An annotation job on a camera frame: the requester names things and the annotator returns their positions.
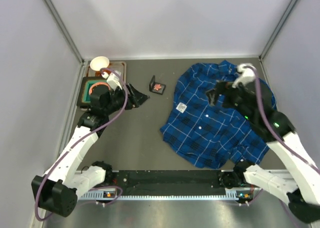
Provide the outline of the red maple leaf brooch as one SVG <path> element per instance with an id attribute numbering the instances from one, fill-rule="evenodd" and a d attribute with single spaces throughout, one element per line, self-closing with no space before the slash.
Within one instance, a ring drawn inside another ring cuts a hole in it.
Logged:
<path id="1" fill-rule="evenodd" d="M 154 91 L 160 91 L 160 90 L 162 90 L 162 86 L 160 84 L 155 84 L 154 87 L 153 87 L 153 90 Z"/>

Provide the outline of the blue plaid button shirt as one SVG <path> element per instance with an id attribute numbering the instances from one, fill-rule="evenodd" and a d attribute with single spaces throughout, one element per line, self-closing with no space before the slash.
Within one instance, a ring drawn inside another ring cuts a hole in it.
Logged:
<path id="1" fill-rule="evenodd" d="M 206 92 L 217 81 L 237 77 L 236 65 L 224 60 L 193 64 L 177 80 L 173 109 L 160 132 L 176 154 L 198 168 L 219 169 L 228 160 L 259 164 L 269 150 L 241 114 L 222 107 L 222 98 L 209 105 Z"/>

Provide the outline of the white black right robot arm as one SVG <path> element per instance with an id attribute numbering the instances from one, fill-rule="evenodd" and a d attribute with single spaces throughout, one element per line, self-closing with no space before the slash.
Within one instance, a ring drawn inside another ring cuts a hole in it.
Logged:
<path id="1" fill-rule="evenodd" d="M 288 117 L 273 106 L 273 93 L 264 83 L 257 90 L 254 83 L 232 87 L 232 82 L 218 81 L 206 91 L 209 105 L 233 108 L 249 122 L 251 129 L 282 161 L 293 181 L 262 169 L 248 160 L 239 161 L 233 171 L 220 172 L 219 181 L 226 188 L 250 184 L 278 198 L 301 222 L 320 220 L 319 169 L 304 149 L 296 129 Z"/>

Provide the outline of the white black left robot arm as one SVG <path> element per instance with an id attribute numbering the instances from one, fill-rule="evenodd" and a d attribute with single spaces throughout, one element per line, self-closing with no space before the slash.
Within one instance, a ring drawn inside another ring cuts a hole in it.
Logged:
<path id="1" fill-rule="evenodd" d="M 35 176 L 31 188 L 35 199 L 35 214 L 44 209 L 67 217 L 85 193 L 108 180 L 111 167 L 104 162 L 94 162 L 86 171 L 76 173 L 93 144 L 111 124 L 109 116 L 118 116 L 125 110 L 140 107 L 149 97 L 131 84 L 110 88 L 94 84 L 88 110 L 78 121 L 74 133 L 59 158 L 42 176 Z"/>

